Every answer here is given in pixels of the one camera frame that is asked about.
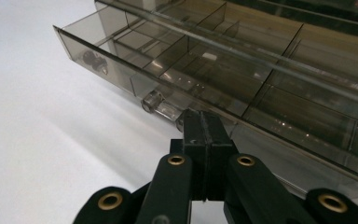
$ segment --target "transparent drawer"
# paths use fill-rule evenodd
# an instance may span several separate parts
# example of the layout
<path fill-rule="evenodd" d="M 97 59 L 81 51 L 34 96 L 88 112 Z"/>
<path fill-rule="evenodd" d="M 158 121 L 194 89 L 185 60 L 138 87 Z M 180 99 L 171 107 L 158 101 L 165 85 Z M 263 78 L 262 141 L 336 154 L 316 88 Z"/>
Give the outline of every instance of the transparent drawer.
<path fill-rule="evenodd" d="M 358 200 L 358 36 L 221 1 L 96 7 L 55 27 L 73 61 L 178 127 L 187 108 L 220 115 L 299 195 Z"/>

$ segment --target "white table surface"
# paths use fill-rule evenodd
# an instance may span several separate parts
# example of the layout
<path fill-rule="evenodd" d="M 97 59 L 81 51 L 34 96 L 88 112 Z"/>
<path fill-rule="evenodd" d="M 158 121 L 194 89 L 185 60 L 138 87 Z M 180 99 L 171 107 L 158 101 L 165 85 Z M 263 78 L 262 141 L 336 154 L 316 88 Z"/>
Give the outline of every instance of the white table surface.
<path fill-rule="evenodd" d="M 0 1 L 0 223 L 72 223 L 97 190 L 151 180 L 174 125 L 70 61 L 52 25 L 92 0 Z M 227 223 L 221 203 L 192 223 Z"/>

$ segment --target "brass insert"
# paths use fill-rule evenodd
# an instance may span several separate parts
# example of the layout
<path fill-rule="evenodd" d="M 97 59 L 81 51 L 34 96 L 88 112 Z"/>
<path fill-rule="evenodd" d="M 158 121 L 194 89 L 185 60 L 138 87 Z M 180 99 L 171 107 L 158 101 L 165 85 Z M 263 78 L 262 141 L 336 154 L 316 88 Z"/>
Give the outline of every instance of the brass insert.
<path fill-rule="evenodd" d="M 332 195 L 332 194 L 319 195 L 318 201 L 325 208 L 327 208 L 333 212 L 344 213 L 344 212 L 348 211 L 348 206 L 335 195 Z"/>
<path fill-rule="evenodd" d="M 171 165 L 181 165 L 185 162 L 185 158 L 183 158 L 181 156 L 171 156 L 168 158 L 168 162 Z"/>
<path fill-rule="evenodd" d="M 253 166 L 255 165 L 255 160 L 248 156 L 241 156 L 237 158 L 237 162 L 244 166 Z"/>
<path fill-rule="evenodd" d="M 123 197 L 119 192 L 111 192 L 105 194 L 98 201 L 98 207 L 102 210 L 112 210 L 117 208 L 123 202 Z"/>

